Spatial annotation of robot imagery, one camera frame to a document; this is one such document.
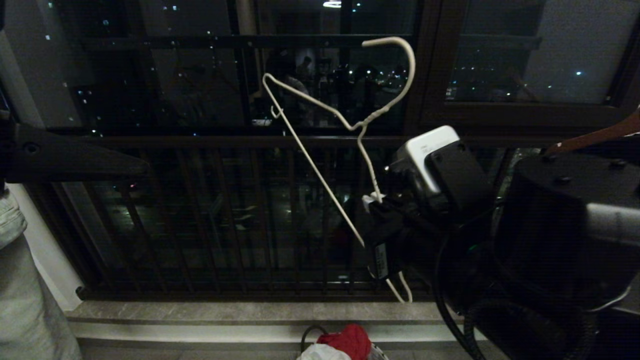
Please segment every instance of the white cloth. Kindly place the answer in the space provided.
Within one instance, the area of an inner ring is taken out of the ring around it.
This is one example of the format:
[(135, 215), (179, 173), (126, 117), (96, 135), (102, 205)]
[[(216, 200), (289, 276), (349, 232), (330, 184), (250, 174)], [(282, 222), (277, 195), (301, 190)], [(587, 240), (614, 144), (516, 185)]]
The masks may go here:
[(351, 360), (351, 358), (327, 344), (313, 344), (298, 357), (298, 360)]
[(0, 359), (80, 360), (80, 348), (22, 234), (17, 202), (0, 197)]

